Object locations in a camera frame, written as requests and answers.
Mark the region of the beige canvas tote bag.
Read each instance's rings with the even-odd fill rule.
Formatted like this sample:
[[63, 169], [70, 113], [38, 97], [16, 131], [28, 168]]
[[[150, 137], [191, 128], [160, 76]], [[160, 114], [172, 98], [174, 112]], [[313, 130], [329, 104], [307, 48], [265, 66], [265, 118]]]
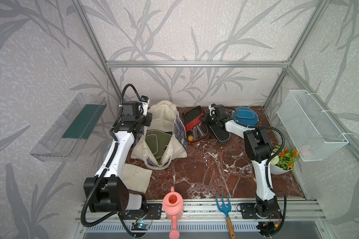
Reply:
[[149, 169], [166, 169], [172, 160], [187, 157], [187, 140], [177, 106], [161, 101], [148, 109], [150, 126], [138, 133], [131, 158], [144, 161]]

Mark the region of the red black ping pong set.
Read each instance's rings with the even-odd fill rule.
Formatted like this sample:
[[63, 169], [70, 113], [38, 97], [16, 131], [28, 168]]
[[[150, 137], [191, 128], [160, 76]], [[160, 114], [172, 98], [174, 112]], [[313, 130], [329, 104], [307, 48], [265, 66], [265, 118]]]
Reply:
[[209, 137], [209, 128], [204, 122], [206, 113], [201, 106], [196, 106], [183, 115], [186, 138], [189, 143], [195, 143]]

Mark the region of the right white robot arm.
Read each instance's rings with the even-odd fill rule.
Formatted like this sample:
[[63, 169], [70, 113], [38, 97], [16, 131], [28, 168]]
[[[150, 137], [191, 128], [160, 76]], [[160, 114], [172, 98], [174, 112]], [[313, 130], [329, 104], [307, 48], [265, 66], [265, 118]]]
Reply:
[[282, 132], [270, 126], [249, 126], [238, 122], [236, 120], [237, 109], [234, 110], [234, 115], [228, 114], [223, 105], [211, 104], [208, 109], [209, 113], [204, 122], [218, 142], [227, 142], [231, 133], [244, 141], [245, 152], [253, 163], [256, 177], [256, 214], [260, 218], [266, 218], [275, 213], [279, 208], [276, 197], [278, 193], [272, 186], [269, 164], [276, 153], [273, 152], [267, 130], [278, 132], [284, 139]]

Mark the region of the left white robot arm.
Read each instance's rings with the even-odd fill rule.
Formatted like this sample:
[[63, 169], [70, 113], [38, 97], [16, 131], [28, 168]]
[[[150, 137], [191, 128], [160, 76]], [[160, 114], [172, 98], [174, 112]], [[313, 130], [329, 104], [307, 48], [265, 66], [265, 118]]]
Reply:
[[113, 141], [108, 154], [96, 175], [86, 178], [83, 185], [86, 201], [80, 222], [84, 227], [93, 227], [116, 214], [134, 211], [144, 216], [148, 212], [145, 196], [131, 194], [122, 181], [128, 153], [138, 133], [152, 121], [149, 98], [138, 95], [135, 101], [125, 101], [128, 88], [136, 90], [127, 84], [121, 93], [120, 112], [109, 130]]

